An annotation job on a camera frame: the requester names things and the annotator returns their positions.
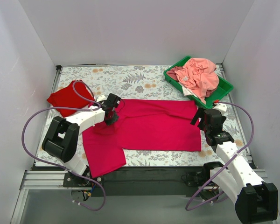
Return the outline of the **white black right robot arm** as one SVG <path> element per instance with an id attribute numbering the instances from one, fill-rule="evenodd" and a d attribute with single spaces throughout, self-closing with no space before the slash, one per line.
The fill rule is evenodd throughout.
<path id="1" fill-rule="evenodd" d="M 207 144 L 223 161 L 203 166 L 202 181 L 216 184 L 232 200 L 243 224 L 274 221 L 278 217 L 278 190 L 265 182 L 237 151 L 235 140 L 223 130 L 226 105 L 213 109 L 199 108 L 191 124 L 204 132 Z"/>

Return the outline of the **magenta t shirt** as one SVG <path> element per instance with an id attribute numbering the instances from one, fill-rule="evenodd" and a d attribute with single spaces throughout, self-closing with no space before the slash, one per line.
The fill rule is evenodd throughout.
<path id="1" fill-rule="evenodd" d="M 124 150 L 201 151 L 201 134 L 191 125 L 194 101 L 126 99 L 119 119 L 83 131 L 83 146 L 93 178 L 126 164 Z"/>

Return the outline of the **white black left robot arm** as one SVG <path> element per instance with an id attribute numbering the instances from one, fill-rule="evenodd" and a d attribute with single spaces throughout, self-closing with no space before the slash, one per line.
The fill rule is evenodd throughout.
<path id="1" fill-rule="evenodd" d="M 114 124 L 119 118 L 115 112 L 121 102 L 119 96 L 110 93 L 98 99 L 90 108 L 82 109 L 75 115 L 54 117 L 42 142 L 45 152 L 55 157 L 67 170 L 75 172 L 74 181 L 81 187 L 89 183 L 90 175 L 86 172 L 89 168 L 76 153 L 79 135 L 96 124 Z"/>

